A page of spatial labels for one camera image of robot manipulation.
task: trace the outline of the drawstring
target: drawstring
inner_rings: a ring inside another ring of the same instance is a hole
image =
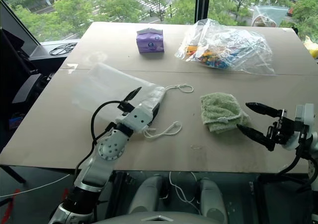
[[[192,93],[194,91],[193,86],[188,85],[186,83],[185,84],[170,85],[170,86],[167,86],[165,89],[166,89],[166,91],[168,91],[170,89],[175,89],[175,88],[178,88],[180,91],[182,91],[184,93]],[[179,127],[179,128],[173,133],[168,133],[172,128],[175,128],[175,127]],[[161,132],[159,134],[156,134],[156,135],[151,135],[149,133],[149,132],[156,131],[156,129],[154,129],[154,128],[146,128],[146,129],[144,129],[144,136],[146,138],[149,138],[149,139],[156,139],[156,138],[159,138],[161,136],[173,136],[173,135],[178,134],[181,131],[181,129],[182,129],[181,122],[175,121],[165,131],[163,131],[163,132]]]
[[[173,133],[168,133],[168,132],[169,132],[172,128],[174,128],[174,127],[179,127],[179,128],[178,128],[178,130],[176,130],[176,131],[173,132]],[[149,138],[149,139],[155,139],[155,138],[158,138],[158,137],[160,137],[160,136],[173,136],[173,135],[178,134],[179,131],[181,131],[181,128],[182,128],[181,122],[175,121],[175,122],[173,122],[172,125],[169,126],[165,131],[163,131],[163,132],[161,132],[161,133],[159,133],[159,134],[156,134],[156,135],[151,135],[151,134],[149,134],[149,132],[154,132],[154,131],[156,131],[156,129],[154,129],[154,128],[147,128],[147,129],[144,130],[144,136],[145,136],[146,138]]]
[[[184,92],[184,93],[192,93],[194,91],[193,86],[188,85],[186,83],[185,84],[170,85],[170,86],[165,87],[165,89],[167,91],[170,89],[174,89],[174,88],[179,88],[179,90]]]

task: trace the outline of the floor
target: floor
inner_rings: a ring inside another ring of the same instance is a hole
[[[32,167],[13,167],[24,179],[25,185],[17,183],[0,169],[0,196],[39,187],[64,177],[66,174]],[[120,208],[116,215],[127,212],[129,204],[137,191],[139,185],[148,177],[155,174],[168,176],[168,172],[128,172],[131,180],[124,182],[123,191],[120,194]],[[256,203],[254,201],[253,186],[251,182],[256,174],[236,173],[195,173],[197,179],[207,177],[215,181],[224,198],[230,224],[257,224],[258,217]],[[171,174],[173,183],[182,187],[188,199],[195,193],[195,180],[189,172],[173,172]],[[73,176],[31,192],[17,195],[14,199],[13,211],[6,224],[46,224],[54,208],[62,201],[66,189],[72,187]],[[311,201],[310,192],[295,194],[297,184],[284,182],[265,186],[266,202],[271,224],[303,224],[303,216],[308,214],[308,203]],[[100,200],[107,200],[110,189],[106,189]],[[105,216],[106,204],[98,207],[98,219]],[[0,208],[0,220],[3,218],[7,205]],[[174,189],[171,191],[171,202],[168,206],[159,205],[159,211],[181,211],[196,213],[196,210],[187,203],[181,202]]]

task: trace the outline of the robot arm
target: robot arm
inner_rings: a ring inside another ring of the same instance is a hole
[[[296,149],[294,161],[277,175],[292,170],[300,158],[308,160],[309,181],[299,191],[311,186],[313,191],[314,209],[312,213],[313,222],[318,222],[318,135],[314,128],[314,105],[297,105],[295,120],[288,119],[286,110],[276,110],[272,107],[250,102],[246,103],[251,110],[271,117],[278,117],[278,121],[268,127],[267,135],[242,125],[237,125],[241,132],[250,139],[264,145],[269,151],[273,151],[276,144],[282,145],[287,150]]]
[[[123,154],[129,138],[134,132],[144,129],[153,120],[153,114],[158,112],[158,108],[149,111],[142,104],[134,107],[128,103],[140,89],[141,87],[132,91],[123,101],[118,102],[118,108],[123,114],[116,118],[116,123],[109,124],[107,128],[112,130],[99,139],[94,155],[77,176],[72,192],[58,206],[49,224],[91,223],[99,195],[113,172],[116,160]],[[103,105],[96,110],[93,117],[102,107]]]

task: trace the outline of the green towel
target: green towel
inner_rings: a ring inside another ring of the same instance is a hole
[[[237,124],[250,122],[249,116],[231,94],[216,92],[201,96],[201,109],[203,124],[209,127],[210,132],[221,133],[235,129]]]

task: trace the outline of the yellow object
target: yellow object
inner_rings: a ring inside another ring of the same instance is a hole
[[[306,36],[306,40],[304,41],[304,46],[309,50],[312,57],[318,58],[318,44],[311,41],[309,36]]]

